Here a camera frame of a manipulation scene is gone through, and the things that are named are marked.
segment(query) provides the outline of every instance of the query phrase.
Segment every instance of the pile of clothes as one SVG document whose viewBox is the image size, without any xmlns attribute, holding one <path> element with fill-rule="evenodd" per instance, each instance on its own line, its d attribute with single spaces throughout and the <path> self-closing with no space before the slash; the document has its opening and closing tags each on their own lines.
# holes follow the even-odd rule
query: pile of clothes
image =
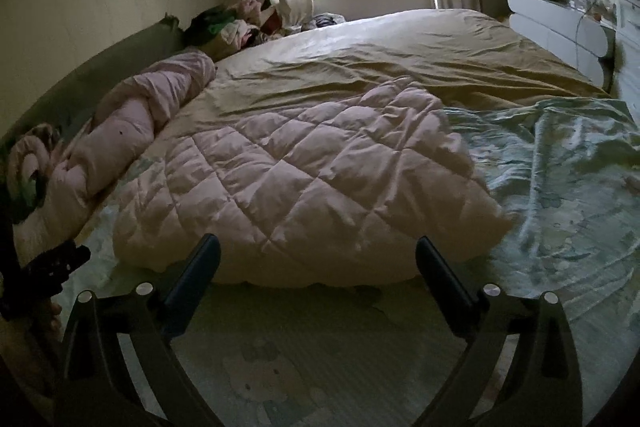
<svg viewBox="0 0 640 427">
<path fill-rule="evenodd" d="M 286 34 L 270 0 L 240 0 L 232 6 L 215 6 L 193 18 L 184 39 L 187 46 L 200 48 L 217 62 Z"/>
</svg>

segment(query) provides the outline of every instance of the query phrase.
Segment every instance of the gray headboard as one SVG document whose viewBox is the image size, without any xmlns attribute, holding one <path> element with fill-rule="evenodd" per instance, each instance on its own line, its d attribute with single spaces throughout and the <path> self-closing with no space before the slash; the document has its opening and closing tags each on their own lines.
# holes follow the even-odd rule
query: gray headboard
<svg viewBox="0 0 640 427">
<path fill-rule="evenodd" d="M 75 136 L 100 99 L 119 81 L 183 47 L 178 19 L 172 16 L 117 42 L 41 96 L 2 136 L 0 148 L 11 147 L 18 136 L 42 122 L 59 126 L 67 139 Z"/>
</svg>

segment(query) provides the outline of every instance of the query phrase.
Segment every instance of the pink duvet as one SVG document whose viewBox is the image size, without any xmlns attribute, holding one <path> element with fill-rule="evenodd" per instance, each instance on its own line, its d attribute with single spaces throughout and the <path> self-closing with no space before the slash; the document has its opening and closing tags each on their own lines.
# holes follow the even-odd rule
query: pink duvet
<svg viewBox="0 0 640 427">
<path fill-rule="evenodd" d="M 510 229 L 439 99 L 400 78 L 179 139 L 124 187 L 116 256 L 162 271 L 215 233 L 215 281 L 382 284 L 417 274 L 424 234 L 450 260 Z"/>
<path fill-rule="evenodd" d="M 86 134 L 53 170 L 43 206 L 14 227 L 21 263 L 75 237 L 100 192 L 214 76 L 211 59 L 193 50 L 161 60 L 108 92 Z"/>
</svg>

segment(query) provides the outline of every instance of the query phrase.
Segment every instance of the quilted comforter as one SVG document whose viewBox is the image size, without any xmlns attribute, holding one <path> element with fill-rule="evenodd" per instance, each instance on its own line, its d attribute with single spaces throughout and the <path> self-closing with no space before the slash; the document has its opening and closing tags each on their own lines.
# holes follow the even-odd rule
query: quilted comforter
<svg viewBox="0 0 640 427">
<path fill-rule="evenodd" d="M 511 221 L 441 108 L 404 77 L 182 136 L 123 188 L 114 253 L 162 271 L 215 233 L 216 282 L 272 287 L 410 279 L 424 234 L 486 253 Z"/>
</svg>

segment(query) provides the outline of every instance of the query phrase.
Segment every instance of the metal bolt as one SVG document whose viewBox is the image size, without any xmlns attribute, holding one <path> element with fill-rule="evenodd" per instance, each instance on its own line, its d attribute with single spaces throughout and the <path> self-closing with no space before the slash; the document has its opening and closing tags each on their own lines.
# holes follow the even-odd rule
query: metal bolt
<svg viewBox="0 0 640 427">
<path fill-rule="evenodd" d="M 87 302 L 89 302 L 94 296 L 91 295 L 91 292 L 89 290 L 84 290 L 79 296 L 78 296 L 78 302 L 85 304 Z"/>
<path fill-rule="evenodd" d="M 545 293 L 545 301 L 547 301 L 549 304 L 558 304 L 558 301 L 560 299 L 558 299 L 558 296 L 553 293 L 553 292 L 546 292 Z"/>
<path fill-rule="evenodd" d="M 497 297 L 500 295 L 500 286 L 492 283 L 485 284 L 484 287 L 482 287 L 482 291 L 490 297 Z"/>
<path fill-rule="evenodd" d="M 150 282 L 142 282 L 136 288 L 138 295 L 149 295 L 154 290 L 154 286 Z"/>
</svg>

